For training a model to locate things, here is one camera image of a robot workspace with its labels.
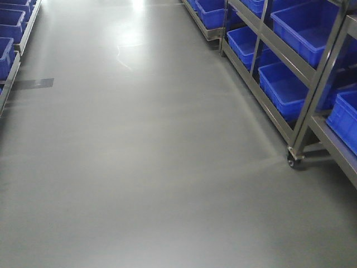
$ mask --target metal shelving rack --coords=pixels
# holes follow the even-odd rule
[[[297,140],[294,146],[291,147],[291,151],[295,155],[302,155],[307,145],[306,141],[312,134],[315,134],[351,182],[357,187],[357,156],[328,127],[326,117],[329,112],[322,111],[320,108],[331,89],[331,83],[335,80],[336,72],[341,66],[341,60],[346,55],[351,39],[357,39],[356,15],[347,16],[345,19]]]
[[[16,52],[16,57],[12,64],[9,76],[7,77],[6,81],[0,81],[0,85],[3,85],[3,89],[0,94],[0,116],[4,110],[7,98],[9,97],[13,82],[16,78],[19,68],[20,68],[20,53]]]
[[[223,28],[216,28],[212,30],[207,30],[201,19],[199,18],[198,14],[194,9],[191,7],[190,3],[187,0],[182,0],[183,4],[187,8],[189,14],[191,17],[194,19],[196,24],[198,25],[199,29],[205,36],[207,41],[212,41],[212,40],[219,40],[222,38],[222,33],[224,31]]]
[[[282,137],[286,140],[291,148],[300,133],[300,129],[305,120],[306,113],[310,107],[311,101],[315,95],[317,86],[320,83],[322,74],[324,73],[327,61],[330,58],[331,51],[335,45],[337,36],[341,30],[342,24],[345,20],[348,11],[351,10],[351,0],[327,0],[339,7],[334,26],[332,28],[330,37],[328,39],[325,52],[321,58],[321,61],[314,69],[310,66],[298,53],[294,51],[289,45],[287,45],[273,30],[269,27],[269,19],[273,6],[273,0],[266,0],[264,3],[262,18],[257,17],[247,6],[245,6],[240,0],[226,0],[225,6],[233,6],[237,10],[238,16],[245,22],[245,24],[252,29],[257,35],[257,43],[255,46],[253,64],[250,71],[248,71],[234,51],[229,46],[225,35],[226,29],[222,34],[220,51],[222,55],[228,57],[236,68],[240,76],[247,84],[250,91],[256,97],[259,104],[265,110],[266,114],[275,124]],[[230,14],[226,12],[225,24],[229,20]],[[308,88],[308,95],[306,97],[305,104],[302,112],[296,121],[295,125],[288,124],[281,116],[277,108],[273,105],[270,99],[266,96],[265,92],[260,88],[259,82],[256,81],[257,77],[257,59],[262,53],[263,44],[266,44],[279,58],[284,62],[287,67],[303,82]],[[303,155],[294,155],[295,160],[303,159]]]
[[[41,3],[42,3],[42,0],[37,0],[36,1],[36,4],[35,4],[35,7],[34,7],[34,9],[32,11],[31,17],[30,17],[30,19],[29,19],[29,21],[27,23],[27,27],[25,29],[25,32],[23,33],[21,42],[19,44],[14,44],[15,50],[19,51],[20,56],[22,56],[23,52],[25,51],[25,48],[26,48],[26,45],[27,45],[27,42],[28,42],[28,38],[29,38],[29,36],[31,34],[33,25],[35,24],[38,12],[40,10]]]

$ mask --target floor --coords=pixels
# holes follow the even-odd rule
[[[356,267],[357,190],[288,167],[216,46],[179,0],[44,0],[0,119],[1,268]]]

